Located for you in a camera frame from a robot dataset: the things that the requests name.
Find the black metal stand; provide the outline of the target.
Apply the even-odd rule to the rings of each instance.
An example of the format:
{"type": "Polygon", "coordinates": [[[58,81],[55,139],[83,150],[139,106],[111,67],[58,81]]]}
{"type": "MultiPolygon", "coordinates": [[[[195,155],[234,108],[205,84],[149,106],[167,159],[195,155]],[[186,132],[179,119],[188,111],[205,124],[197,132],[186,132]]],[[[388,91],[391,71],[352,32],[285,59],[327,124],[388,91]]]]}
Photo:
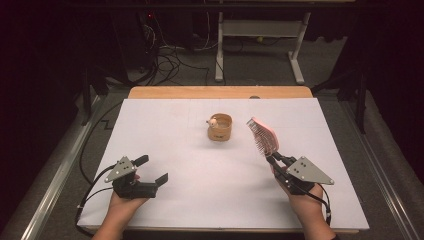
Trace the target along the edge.
{"type": "Polygon", "coordinates": [[[336,87],[336,94],[339,101],[356,101],[354,114],[355,123],[362,134],[365,133],[364,116],[366,109],[366,83],[367,77],[359,68],[350,68],[343,73],[331,76],[328,80],[311,88],[311,92],[316,94],[324,89],[333,89],[336,87]]]}
{"type": "Polygon", "coordinates": [[[108,87],[106,78],[96,68],[85,67],[81,73],[81,81],[83,99],[82,126],[86,126],[92,115],[91,89],[94,89],[97,95],[105,96],[108,94],[108,87]]]}

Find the person's right hand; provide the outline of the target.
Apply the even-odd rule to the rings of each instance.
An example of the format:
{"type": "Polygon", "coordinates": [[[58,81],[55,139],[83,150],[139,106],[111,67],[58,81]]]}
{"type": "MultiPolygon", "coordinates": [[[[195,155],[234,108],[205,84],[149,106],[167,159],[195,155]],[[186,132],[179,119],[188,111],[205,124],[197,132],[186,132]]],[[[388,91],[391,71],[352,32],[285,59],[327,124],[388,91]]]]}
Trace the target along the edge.
{"type": "Polygon", "coordinates": [[[287,194],[291,208],[304,228],[318,226],[319,224],[327,226],[320,202],[323,197],[323,190],[317,184],[309,191],[311,196],[293,195],[284,184],[280,182],[278,184],[287,194]]]}

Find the tan pot with bear figure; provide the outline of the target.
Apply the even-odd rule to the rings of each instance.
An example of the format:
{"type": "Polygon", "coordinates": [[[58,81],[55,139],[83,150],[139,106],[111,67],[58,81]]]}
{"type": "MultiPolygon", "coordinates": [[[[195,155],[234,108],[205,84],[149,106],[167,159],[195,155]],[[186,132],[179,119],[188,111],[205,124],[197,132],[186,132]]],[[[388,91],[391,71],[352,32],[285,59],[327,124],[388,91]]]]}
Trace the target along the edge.
{"type": "Polygon", "coordinates": [[[224,113],[216,113],[206,121],[207,136],[212,141],[225,142],[231,137],[232,117],[224,113]]]}

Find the black computer tower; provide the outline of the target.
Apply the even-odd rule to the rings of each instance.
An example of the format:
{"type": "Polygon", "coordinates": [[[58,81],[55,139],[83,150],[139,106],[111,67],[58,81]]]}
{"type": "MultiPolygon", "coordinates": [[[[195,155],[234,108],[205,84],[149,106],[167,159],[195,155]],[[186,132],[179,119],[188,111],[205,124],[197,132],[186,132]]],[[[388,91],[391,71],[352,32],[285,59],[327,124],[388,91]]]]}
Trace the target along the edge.
{"type": "Polygon", "coordinates": [[[128,69],[147,70],[153,66],[154,48],[148,41],[149,31],[138,12],[112,14],[124,64],[128,69]]]}

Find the aluminium floor rail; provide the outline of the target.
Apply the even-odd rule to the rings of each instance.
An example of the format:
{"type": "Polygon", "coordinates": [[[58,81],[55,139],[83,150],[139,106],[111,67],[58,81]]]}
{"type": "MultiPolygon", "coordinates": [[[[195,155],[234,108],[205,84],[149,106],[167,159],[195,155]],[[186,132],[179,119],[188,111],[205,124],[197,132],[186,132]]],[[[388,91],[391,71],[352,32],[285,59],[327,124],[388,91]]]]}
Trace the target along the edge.
{"type": "Polygon", "coordinates": [[[20,205],[23,210],[27,210],[30,220],[25,225],[23,233],[19,235],[19,240],[39,239],[105,99],[105,96],[95,96],[89,103],[90,113],[78,114],[77,119],[71,124],[46,165],[37,175],[20,205]]]}
{"type": "Polygon", "coordinates": [[[417,228],[414,226],[410,216],[408,215],[405,205],[396,192],[389,176],[385,173],[383,165],[376,155],[376,152],[372,149],[366,134],[359,130],[350,104],[347,102],[341,102],[340,105],[347,115],[350,124],[353,126],[355,134],[361,142],[361,146],[366,153],[367,164],[369,165],[372,176],[375,179],[385,203],[388,206],[400,232],[402,233],[403,238],[405,240],[424,240],[424,237],[419,236],[417,228]]]}

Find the person's left hand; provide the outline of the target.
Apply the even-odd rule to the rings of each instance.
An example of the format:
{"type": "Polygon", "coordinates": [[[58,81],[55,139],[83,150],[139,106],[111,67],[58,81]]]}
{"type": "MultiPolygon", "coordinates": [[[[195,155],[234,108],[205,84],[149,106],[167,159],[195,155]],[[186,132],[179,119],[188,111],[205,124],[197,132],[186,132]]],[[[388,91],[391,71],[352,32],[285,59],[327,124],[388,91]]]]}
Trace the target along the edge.
{"type": "Polygon", "coordinates": [[[116,192],[113,192],[108,207],[108,215],[113,219],[131,219],[136,211],[147,201],[148,198],[121,198],[116,192]]]}

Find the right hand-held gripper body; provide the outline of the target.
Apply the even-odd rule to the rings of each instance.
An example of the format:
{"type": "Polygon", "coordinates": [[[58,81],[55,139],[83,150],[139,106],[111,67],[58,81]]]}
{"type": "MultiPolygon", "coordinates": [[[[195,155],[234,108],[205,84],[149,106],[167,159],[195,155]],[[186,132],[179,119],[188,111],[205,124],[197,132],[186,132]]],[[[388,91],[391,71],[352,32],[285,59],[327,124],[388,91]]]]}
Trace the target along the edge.
{"type": "Polygon", "coordinates": [[[301,157],[293,164],[284,164],[286,181],[284,184],[293,195],[305,195],[315,184],[333,185],[334,180],[308,158],[301,157]]]}

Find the pink hairbrush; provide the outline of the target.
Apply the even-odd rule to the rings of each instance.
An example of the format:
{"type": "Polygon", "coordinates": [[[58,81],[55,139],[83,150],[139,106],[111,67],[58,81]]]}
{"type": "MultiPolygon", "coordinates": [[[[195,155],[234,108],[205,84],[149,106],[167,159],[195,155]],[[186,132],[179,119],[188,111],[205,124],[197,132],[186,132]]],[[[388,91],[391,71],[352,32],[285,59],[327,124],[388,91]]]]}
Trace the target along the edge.
{"type": "Polygon", "coordinates": [[[279,142],[272,128],[255,117],[248,120],[246,125],[251,130],[255,144],[262,155],[268,157],[279,150],[279,142]]]}

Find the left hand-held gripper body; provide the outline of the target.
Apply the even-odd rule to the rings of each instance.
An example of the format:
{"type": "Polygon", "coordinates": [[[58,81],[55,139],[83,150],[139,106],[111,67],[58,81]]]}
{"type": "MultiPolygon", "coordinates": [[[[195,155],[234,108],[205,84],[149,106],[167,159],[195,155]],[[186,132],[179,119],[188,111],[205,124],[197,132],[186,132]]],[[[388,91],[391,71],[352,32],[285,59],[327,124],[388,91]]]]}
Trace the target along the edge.
{"type": "Polygon", "coordinates": [[[106,176],[104,182],[112,183],[114,192],[125,199],[155,198],[157,185],[155,183],[142,183],[136,178],[136,166],[127,156],[122,157],[106,176]]]}

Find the white table frame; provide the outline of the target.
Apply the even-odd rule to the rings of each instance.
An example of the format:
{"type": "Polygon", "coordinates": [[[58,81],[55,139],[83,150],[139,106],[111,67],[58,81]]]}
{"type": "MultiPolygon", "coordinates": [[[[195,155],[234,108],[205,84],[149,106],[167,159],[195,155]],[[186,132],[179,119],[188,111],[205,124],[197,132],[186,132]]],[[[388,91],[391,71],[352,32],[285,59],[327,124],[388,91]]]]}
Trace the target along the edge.
{"type": "MultiPolygon", "coordinates": [[[[260,6],[270,7],[277,3],[305,3],[316,6],[318,3],[339,4],[353,3],[355,0],[216,0],[219,4],[230,3],[253,3],[260,6]]],[[[223,40],[225,37],[265,37],[265,38],[289,38],[295,39],[294,48],[287,52],[287,58],[295,81],[298,85],[304,85],[305,80],[298,62],[298,55],[308,29],[312,16],[311,11],[293,13],[291,19],[286,16],[283,20],[271,20],[264,17],[236,17],[226,18],[223,11],[218,12],[217,27],[217,53],[215,60],[215,81],[223,82],[224,76],[224,53],[223,40]]]]}

